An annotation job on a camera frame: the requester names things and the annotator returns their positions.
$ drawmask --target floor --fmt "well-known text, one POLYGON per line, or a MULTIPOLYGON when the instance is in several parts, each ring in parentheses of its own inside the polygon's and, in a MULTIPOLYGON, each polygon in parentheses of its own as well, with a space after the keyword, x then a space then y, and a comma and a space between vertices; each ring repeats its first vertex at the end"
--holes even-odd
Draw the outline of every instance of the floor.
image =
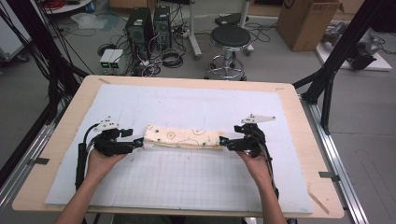
MULTIPOLYGON (((85 64, 95 74, 101 74, 99 46, 115 41, 123 35, 125 21, 111 14, 101 14, 109 20, 103 30, 79 30, 69 19, 73 13, 57 18, 67 31, 66 39, 85 64)), ((205 33, 216 27, 218 15, 196 19, 196 30, 205 33)), ((249 22, 271 25, 276 18, 251 17, 249 22)), ((291 52, 275 29, 264 31, 262 40, 253 42, 254 52, 247 56, 237 54, 245 68, 247 81, 293 83, 319 70, 321 63, 313 51, 291 52)), ((389 51, 396 50, 396 36, 380 35, 389 51)), ((181 67, 162 68, 157 77, 203 78, 207 62, 221 50, 209 44, 208 35, 197 36, 203 57, 195 61, 188 40, 181 67)), ((379 54, 396 67, 396 55, 379 54)), ((88 72, 85 65, 72 53, 76 66, 88 72)), ((396 222, 396 70, 389 72, 352 71, 341 69, 334 81, 330 132, 346 167, 349 178, 371 223, 396 222)), ((35 62, 13 61, 0 68, 0 120, 6 128, 0 130, 0 166, 3 166, 39 114, 48 103, 48 81, 36 68, 35 62)), ((307 87, 297 90, 306 91, 307 87)), ((0 214, 0 223, 49 223, 56 213, 26 213, 14 211, 11 203, 0 214)), ((109 223, 111 215, 102 217, 100 223, 109 223)), ((346 212, 342 219, 299 219, 299 223, 353 223, 346 212)))

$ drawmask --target person's left hand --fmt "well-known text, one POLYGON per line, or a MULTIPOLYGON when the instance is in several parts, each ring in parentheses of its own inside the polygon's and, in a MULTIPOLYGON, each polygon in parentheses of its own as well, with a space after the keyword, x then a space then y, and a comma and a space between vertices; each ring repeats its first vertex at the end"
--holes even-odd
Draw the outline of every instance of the person's left hand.
POLYGON ((93 149, 88 158, 88 170, 85 179, 90 179, 96 184, 99 184, 100 181, 111 171, 113 166, 124 157, 126 157, 126 154, 107 157, 96 149, 93 149))

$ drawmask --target metal stool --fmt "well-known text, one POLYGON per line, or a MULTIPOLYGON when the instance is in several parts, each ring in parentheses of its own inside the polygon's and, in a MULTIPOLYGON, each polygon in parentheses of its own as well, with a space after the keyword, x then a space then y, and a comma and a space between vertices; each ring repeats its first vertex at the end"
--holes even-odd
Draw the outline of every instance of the metal stool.
POLYGON ((236 59, 235 52, 245 49, 250 44, 250 39, 249 32, 238 26, 222 25, 215 28, 210 35, 210 41, 225 52, 210 61, 205 79, 209 79, 208 74, 211 73, 226 79, 241 76, 240 80, 246 81, 244 65, 236 59))

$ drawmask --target equipment box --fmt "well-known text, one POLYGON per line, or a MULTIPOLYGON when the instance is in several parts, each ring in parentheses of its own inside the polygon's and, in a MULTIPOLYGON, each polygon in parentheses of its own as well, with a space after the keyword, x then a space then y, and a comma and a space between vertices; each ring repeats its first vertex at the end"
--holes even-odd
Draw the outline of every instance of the equipment box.
POLYGON ((157 6, 157 0, 109 0, 110 7, 128 11, 134 7, 149 7, 151 11, 157 6))
POLYGON ((315 50, 340 5, 338 0, 284 1, 276 29, 292 51, 315 50))

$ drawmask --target hand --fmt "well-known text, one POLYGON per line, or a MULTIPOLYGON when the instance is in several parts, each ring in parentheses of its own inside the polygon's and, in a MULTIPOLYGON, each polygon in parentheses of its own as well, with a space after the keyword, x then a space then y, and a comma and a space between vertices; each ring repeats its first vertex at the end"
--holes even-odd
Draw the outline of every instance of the hand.
POLYGON ((252 158, 244 151, 237 151, 236 153, 244 161, 251 177, 253 177, 257 185, 263 183, 271 184, 271 176, 269 175, 267 161, 263 155, 252 158))
POLYGON ((126 157, 126 154, 107 157, 93 149, 88 158, 88 170, 85 179, 93 180, 96 184, 99 184, 113 166, 124 157, 126 157))

